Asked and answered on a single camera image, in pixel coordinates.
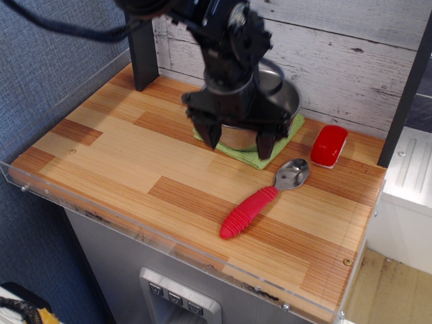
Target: wooden tabletop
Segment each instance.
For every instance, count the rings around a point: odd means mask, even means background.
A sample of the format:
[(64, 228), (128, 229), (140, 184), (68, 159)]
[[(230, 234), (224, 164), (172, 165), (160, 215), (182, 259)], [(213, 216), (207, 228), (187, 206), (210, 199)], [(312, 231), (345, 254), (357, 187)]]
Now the wooden tabletop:
[[(193, 90), (159, 77), (137, 92), (128, 66), (18, 157), (10, 174), (134, 237), (153, 235), (262, 298), (331, 321), (321, 306), (339, 310), (352, 271), (343, 261), (355, 262), (383, 183), (383, 141), (350, 132), (336, 166), (319, 167), (310, 153), (324, 125), (307, 119), (259, 171), (194, 139), (180, 102)], [(280, 192), (242, 234), (222, 240), (225, 216), (296, 157), (310, 163), (304, 185)]]

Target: blue fabric wall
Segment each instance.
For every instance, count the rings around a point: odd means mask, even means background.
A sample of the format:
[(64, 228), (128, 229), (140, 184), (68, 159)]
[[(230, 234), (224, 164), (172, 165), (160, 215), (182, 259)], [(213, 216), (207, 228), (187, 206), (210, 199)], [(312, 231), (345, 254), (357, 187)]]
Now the blue fabric wall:
[[(42, 16), (94, 29), (124, 24), (113, 0), (18, 2)], [(0, 2), (0, 159), (19, 153), (33, 134), (46, 132), (50, 122), (118, 73), (129, 62), (127, 49), (127, 41), (107, 45), (48, 32)], [(106, 323), (59, 207), (1, 177), (0, 283), (6, 281), (47, 300), (64, 323)]]

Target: white wooden wall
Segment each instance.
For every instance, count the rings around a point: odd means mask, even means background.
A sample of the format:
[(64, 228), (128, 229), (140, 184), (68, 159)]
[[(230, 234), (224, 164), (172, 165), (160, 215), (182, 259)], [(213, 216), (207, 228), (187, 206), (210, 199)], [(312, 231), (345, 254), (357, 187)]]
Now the white wooden wall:
[[(266, 57), (302, 93), (305, 117), (387, 136), (432, 0), (252, 0), (273, 34)], [(203, 84), (199, 46), (184, 25), (153, 20), (159, 73)]]

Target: metal spoon head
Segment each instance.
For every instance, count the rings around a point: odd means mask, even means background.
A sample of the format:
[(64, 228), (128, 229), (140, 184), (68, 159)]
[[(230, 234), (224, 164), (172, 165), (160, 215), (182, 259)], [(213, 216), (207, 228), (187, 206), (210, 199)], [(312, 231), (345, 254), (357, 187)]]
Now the metal spoon head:
[(275, 187), (287, 190), (300, 187), (309, 175), (309, 164), (304, 159), (288, 161), (277, 170)]

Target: red spoon handle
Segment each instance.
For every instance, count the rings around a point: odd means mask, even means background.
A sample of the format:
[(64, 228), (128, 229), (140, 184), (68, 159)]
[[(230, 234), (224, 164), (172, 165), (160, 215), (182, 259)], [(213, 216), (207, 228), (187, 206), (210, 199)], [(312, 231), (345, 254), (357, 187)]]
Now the red spoon handle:
[(233, 238), (244, 230), (263, 208), (273, 201), (279, 190), (275, 186), (258, 190), (238, 205), (222, 223), (221, 238)]

